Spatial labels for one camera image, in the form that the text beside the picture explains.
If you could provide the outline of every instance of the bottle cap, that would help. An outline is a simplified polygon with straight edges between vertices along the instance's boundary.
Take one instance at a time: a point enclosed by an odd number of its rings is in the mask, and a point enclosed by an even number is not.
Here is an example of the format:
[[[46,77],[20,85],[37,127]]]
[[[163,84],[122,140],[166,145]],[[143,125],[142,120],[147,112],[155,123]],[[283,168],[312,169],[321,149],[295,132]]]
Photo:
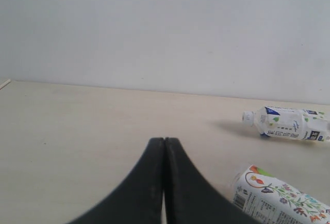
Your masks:
[[[244,111],[242,116],[242,122],[246,125],[253,126],[254,114],[252,111]]]

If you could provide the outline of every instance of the floral label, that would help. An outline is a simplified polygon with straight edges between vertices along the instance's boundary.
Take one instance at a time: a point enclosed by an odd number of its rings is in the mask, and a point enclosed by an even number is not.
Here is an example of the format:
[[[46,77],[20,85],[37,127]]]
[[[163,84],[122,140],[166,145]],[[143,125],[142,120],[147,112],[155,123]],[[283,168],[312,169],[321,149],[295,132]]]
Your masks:
[[[330,224],[330,206],[251,166],[234,184],[233,204],[266,224]]]

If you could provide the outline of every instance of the white wall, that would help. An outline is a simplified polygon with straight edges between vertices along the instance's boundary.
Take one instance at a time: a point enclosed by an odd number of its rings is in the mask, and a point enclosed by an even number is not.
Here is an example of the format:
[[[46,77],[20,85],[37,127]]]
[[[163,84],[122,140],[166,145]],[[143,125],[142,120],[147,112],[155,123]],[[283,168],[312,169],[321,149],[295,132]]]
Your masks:
[[[0,75],[330,104],[330,0],[0,0]]]

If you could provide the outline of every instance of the plastic bottle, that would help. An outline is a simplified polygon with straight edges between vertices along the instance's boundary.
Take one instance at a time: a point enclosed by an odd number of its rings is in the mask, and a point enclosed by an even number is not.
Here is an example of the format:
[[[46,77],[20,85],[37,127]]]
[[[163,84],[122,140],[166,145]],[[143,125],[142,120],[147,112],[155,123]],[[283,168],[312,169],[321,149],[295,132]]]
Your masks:
[[[330,224],[330,206],[252,165],[232,185],[232,203],[267,224]]]
[[[242,122],[260,134],[293,140],[330,141],[330,123],[324,112],[266,106],[245,111]]]

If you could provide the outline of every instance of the white plastic bottle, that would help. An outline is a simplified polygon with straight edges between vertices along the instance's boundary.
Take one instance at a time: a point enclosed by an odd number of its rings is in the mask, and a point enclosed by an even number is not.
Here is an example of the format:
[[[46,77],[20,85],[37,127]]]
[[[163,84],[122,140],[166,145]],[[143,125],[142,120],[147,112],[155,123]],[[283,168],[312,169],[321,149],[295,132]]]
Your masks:
[[[261,223],[330,224],[330,206],[254,165],[231,188],[232,203]]]
[[[266,106],[245,111],[242,122],[260,134],[293,140],[330,141],[330,123],[324,112]]]

